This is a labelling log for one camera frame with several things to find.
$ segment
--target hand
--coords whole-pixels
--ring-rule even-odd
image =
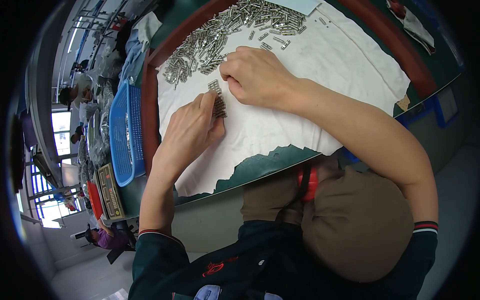
[[[210,128],[217,97],[213,91],[199,94],[171,116],[153,161],[153,167],[161,170],[168,181],[174,183],[189,164],[225,133],[223,118],[217,118]]]
[[[240,103],[274,109],[294,98],[299,81],[275,54],[247,46],[227,55],[220,74]]]

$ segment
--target pants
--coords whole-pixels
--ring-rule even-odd
[[[243,221],[274,221],[297,188],[297,175],[284,172],[247,185]],[[393,182],[350,167],[328,186],[317,187],[314,200],[288,209],[284,222],[301,226],[307,249],[320,263],[356,282],[387,275],[414,227],[410,207]]]

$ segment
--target striped cuff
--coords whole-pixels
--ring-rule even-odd
[[[424,231],[431,231],[438,234],[438,224],[431,221],[423,221],[415,223],[415,227],[413,228],[413,233],[417,232],[424,232]]]
[[[155,229],[145,229],[145,230],[140,231],[140,233],[138,234],[138,238],[140,238],[142,235],[147,234],[147,233],[154,233],[154,234],[163,235],[164,237],[167,237],[167,238],[172,239],[175,242],[179,243],[185,249],[185,246],[182,244],[182,242],[179,239],[177,239],[175,237],[171,237],[171,236],[166,235],[166,234],[163,234],[159,230],[155,230]]]

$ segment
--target hair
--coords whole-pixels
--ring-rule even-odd
[[[59,94],[60,103],[62,103],[63,105],[68,105],[68,102],[71,100],[71,97],[70,97],[71,90],[72,88],[65,87],[60,91],[60,94]]]
[[[89,243],[92,243],[96,246],[96,241],[94,240],[93,234],[92,234],[92,231],[94,231],[94,230],[90,229],[90,224],[87,223],[87,226],[88,226],[88,228],[85,231],[85,238]]]
[[[70,137],[70,142],[71,142],[72,144],[75,144],[75,143],[78,142],[78,141],[73,141],[73,138],[76,137],[76,136],[78,136],[77,133],[74,133],[74,134],[72,134],[72,136]]]

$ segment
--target right hand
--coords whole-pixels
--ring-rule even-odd
[[[243,104],[281,109],[294,98],[299,78],[290,73],[270,51],[247,46],[237,47],[220,65],[220,74],[228,88]]]

